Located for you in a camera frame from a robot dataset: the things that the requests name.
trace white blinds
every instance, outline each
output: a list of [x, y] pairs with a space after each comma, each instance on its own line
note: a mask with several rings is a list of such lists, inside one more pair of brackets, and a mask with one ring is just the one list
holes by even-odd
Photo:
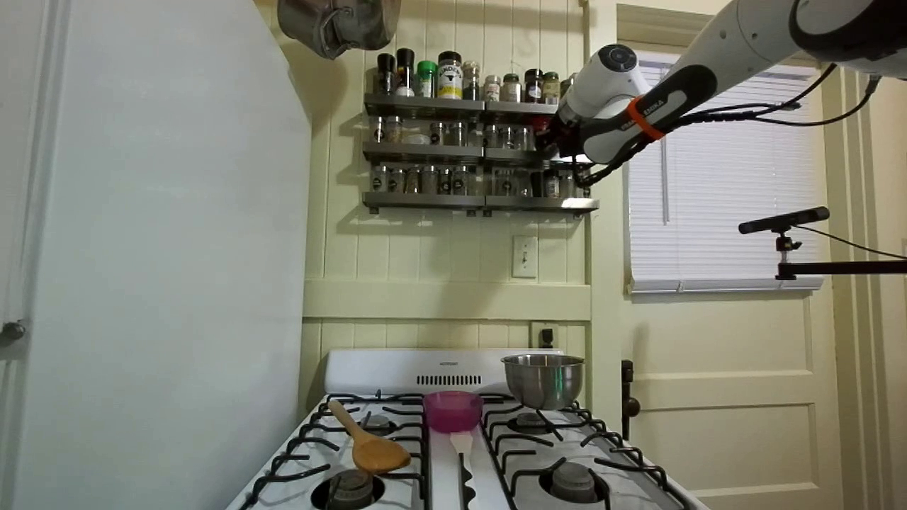
[[[643, 59], [650, 83], [666, 59]], [[716, 103], [785, 103], [808, 89], [805, 72], [774, 69]], [[778, 120], [818, 120], [808, 106]], [[774, 282], [774, 236], [740, 236], [738, 225], [822, 204], [821, 134], [760, 122], [694, 126], [631, 161], [631, 296], [670, 292], [812, 292], [822, 278]], [[815, 238], [798, 259], [815, 259]]]

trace gas stove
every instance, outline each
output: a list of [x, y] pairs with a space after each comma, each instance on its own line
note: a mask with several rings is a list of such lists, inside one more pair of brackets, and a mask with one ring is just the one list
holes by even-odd
[[[230, 510], [701, 510], [665, 469], [582, 405], [536, 412], [505, 385], [503, 358], [517, 353], [332, 353], [326, 397], [237, 496]], [[475, 452], [458, 453], [427, 422], [434, 392], [478, 392], [483, 422]], [[343, 408], [411, 462], [368, 477], [332, 416]]]

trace electrical outlet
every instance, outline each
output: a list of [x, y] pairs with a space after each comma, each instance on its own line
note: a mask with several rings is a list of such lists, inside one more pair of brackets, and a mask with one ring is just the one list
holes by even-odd
[[510, 253], [513, 278], [540, 278], [540, 238], [536, 236], [513, 236]]
[[556, 350], [560, 327], [556, 324], [531, 324], [531, 350]]

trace metal pot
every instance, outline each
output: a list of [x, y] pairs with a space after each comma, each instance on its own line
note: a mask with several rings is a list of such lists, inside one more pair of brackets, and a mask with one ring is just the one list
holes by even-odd
[[585, 385], [585, 360], [565, 354], [505, 358], [510, 395], [531, 408], [570, 408]]

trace pink container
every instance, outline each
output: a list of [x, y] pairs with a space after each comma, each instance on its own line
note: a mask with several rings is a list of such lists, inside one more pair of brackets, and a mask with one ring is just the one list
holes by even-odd
[[428, 428], [441, 435], [472, 432], [483, 416], [483, 397], [468, 392], [441, 392], [427, 397]]

